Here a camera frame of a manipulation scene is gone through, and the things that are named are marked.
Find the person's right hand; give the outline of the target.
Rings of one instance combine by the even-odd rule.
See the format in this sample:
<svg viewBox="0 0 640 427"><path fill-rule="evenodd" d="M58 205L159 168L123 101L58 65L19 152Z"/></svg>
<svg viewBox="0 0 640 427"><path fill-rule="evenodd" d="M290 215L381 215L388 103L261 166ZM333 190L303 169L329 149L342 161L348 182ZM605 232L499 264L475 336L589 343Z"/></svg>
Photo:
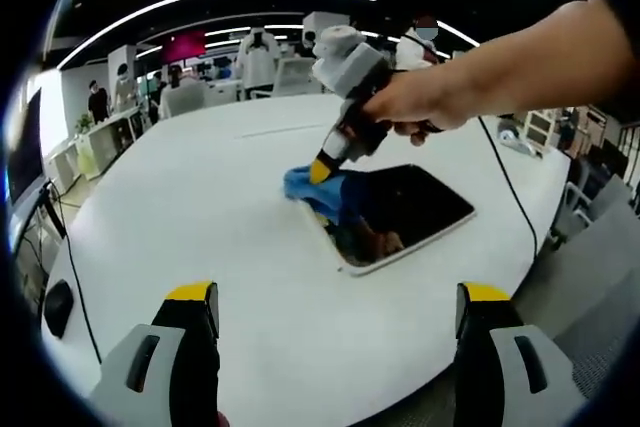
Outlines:
<svg viewBox="0 0 640 427"><path fill-rule="evenodd" d="M430 135L426 125L454 130L491 111L491 98L478 76L478 49L441 65L398 73L363 107L376 122L389 122L415 146Z"/></svg>

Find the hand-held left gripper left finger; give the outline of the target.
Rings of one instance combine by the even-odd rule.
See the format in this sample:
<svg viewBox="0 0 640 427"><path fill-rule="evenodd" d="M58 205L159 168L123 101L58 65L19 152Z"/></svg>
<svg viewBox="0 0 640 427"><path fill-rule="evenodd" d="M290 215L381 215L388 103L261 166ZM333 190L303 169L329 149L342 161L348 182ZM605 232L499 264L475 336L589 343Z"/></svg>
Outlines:
<svg viewBox="0 0 640 427"><path fill-rule="evenodd" d="M218 426L218 285L171 291L109 352L89 401L107 426Z"/></svg>

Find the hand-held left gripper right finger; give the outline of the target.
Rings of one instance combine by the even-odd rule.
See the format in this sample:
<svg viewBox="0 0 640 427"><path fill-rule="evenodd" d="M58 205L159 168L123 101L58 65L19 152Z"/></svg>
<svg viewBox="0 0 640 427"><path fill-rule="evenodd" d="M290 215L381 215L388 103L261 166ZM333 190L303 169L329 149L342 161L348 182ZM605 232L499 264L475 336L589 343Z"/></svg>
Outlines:
<svg viewBox="0 0 640 427"><path fill-rule="evenodd" d="M508 294L457 285L455 426L563 426L586 403L573 364Z"/></svg>

